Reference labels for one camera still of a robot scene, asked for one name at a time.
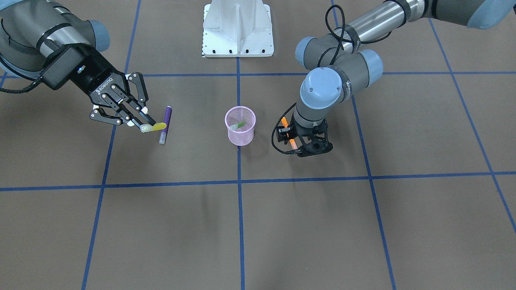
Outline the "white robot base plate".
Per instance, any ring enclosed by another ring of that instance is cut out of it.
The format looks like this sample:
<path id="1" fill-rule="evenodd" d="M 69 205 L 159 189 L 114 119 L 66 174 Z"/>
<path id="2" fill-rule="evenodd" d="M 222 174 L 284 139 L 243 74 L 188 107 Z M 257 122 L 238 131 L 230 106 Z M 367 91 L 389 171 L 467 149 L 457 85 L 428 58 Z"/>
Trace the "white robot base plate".
<path id="1" fill-rule="evenodd" d="M 202 56 L 271 57 L 271 8 L 261 0 L 212 0 L 203 9 Z"/>

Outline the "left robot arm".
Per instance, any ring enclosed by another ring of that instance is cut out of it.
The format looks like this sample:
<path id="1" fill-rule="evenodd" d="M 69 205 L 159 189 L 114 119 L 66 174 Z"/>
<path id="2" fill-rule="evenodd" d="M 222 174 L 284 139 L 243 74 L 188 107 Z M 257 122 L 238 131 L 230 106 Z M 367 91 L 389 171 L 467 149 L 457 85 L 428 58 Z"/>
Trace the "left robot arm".
<path id="1" fill-rule="evenodd" d="M 277 140 L 302 145 L 287 152 L 306 157 L 330 152 L 326 116 L 335 105 L 376 82 L 383 73 L 381 57 L 361 46 L 386 39 L 392 31 L 421 18 L 468 28 L 488 29 L 514 9 L 514 0 L 384 0 L 349 24 L 329 28 L 322 38 L 306 37 L 295 58 L 308 70 L 292 106 L 289 126 L 276 129 Z"/>

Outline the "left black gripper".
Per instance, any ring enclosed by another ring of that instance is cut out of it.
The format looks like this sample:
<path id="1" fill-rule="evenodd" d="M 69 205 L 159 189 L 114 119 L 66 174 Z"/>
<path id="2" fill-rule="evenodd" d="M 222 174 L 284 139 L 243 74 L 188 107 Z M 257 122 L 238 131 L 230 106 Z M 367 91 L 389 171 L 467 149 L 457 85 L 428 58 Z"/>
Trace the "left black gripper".
<path id="1" fill-rule="evenodd" d="M 302 145 L 297 150 L 292 150 L 292 154 L 298 157 L 308 157 L 313 155 L 325 154 L 333 150 L 332 143 L 328 140 L 328 123 L 326 119 L 314 127 L 303 127 L 292 119 L 293 137 L 298 137 Z"/>

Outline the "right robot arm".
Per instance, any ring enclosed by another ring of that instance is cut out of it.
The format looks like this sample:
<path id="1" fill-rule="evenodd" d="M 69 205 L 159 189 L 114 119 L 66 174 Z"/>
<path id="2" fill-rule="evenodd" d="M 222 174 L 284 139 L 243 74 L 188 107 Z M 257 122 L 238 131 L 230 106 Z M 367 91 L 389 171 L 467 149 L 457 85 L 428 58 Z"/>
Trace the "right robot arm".
<path id="1" fill-rule="evenodd" d="M 31 81 L 2 92 L 26 93 L 40 84 L 58 90 L 72 81 L 88 95 L 92 120 L 142 132 L 156 125 L 142 74 L 125 74 L 102 55 L 110 36 L 101 22 L 81 20 L 53 0 L 2 0 L 0 9 L 1 68 Z"/>

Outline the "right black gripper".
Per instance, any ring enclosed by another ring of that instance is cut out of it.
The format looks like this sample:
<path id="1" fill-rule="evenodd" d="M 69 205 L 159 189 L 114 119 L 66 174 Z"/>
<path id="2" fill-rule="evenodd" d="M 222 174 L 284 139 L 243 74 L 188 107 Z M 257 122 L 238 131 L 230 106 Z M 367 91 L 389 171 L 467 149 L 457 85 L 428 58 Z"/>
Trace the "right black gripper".
<path id="1" fill-rule="evenodd" d="M 69 79 L 90 97 L 93 104 L 98 105 L 94 106 L 90 112 L 90 119 L 116 126 L 123 124 L 136 126 L 139 130 L 143 125 L 156 124 L 156 121 L 149 115 L 147 107 L 149 96 L 143 74 L 133 72 L 124 76 L 99 52 L 80 52 L 80 56 L 81 62 L 72 70 Z M 114 101 L 105 101 L 102 98 L 103 93 L 112 94 L 112 85 L 117 85 L 123 91 L 127 90 L 130 98 L 127 103 L 136 110 L 145 123 L 128 110 L 122 110 L 112 116 L 99 107 L 114 103 Z"/>

